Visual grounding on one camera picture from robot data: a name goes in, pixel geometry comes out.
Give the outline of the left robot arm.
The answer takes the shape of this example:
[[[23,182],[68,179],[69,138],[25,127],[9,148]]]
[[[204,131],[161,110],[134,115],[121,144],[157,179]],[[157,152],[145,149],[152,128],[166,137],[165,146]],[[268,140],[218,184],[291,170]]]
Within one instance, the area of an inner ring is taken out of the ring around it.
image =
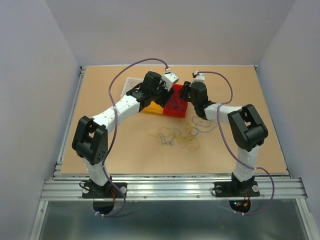
[[[141,82],[107,110],[93,117],[80,118],[71,147],[83,159],[90,176],[89,181],[81,185],[84,197],[106,198],[114,189],[105,167],[111,149],[108,134],[117,133],[120,123],[141,112],[151,102],[165,107],[175,92],[173,85],[178,80],[179,77],[169,70],[163,75],[148,71]]]

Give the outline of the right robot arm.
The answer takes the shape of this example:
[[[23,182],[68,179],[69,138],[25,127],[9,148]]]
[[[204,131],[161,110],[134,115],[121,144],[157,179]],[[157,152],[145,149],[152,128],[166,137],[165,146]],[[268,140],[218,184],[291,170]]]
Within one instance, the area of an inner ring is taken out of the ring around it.
[[[207,87],[203,82],[184,82],[179,97],[190,102],[201,119],[216,121],[218,128],[222,123],[229,125],[238,147],[232,154],[236,166],[227,182],[216,181],[212,194],[216,197],[245,197],[260,195],[255,182],[254,171],[261,145],[268,137],[268,129],[252,104],[232,107],[209,100]]]

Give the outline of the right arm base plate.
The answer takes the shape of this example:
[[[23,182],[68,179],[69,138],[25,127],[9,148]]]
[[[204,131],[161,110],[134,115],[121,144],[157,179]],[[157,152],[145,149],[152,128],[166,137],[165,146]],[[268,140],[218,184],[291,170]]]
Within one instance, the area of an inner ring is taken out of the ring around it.
[[[260,191],[254,191],[253,187],[257,182],[253,183],[237,183],[235,181],[216,181],[211,189],[211,194],[218,198],[244,198],[259,197]]]

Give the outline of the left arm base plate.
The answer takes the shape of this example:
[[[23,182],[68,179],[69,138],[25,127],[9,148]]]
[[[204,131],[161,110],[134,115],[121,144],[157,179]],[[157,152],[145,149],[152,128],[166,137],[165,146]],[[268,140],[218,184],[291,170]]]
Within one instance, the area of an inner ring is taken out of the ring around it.
[[[82,189],[83,199],[117,199],[126,197],[127,193],[120,193],[110,182],[99,186],[91,180],[83,180],[79,183]]]

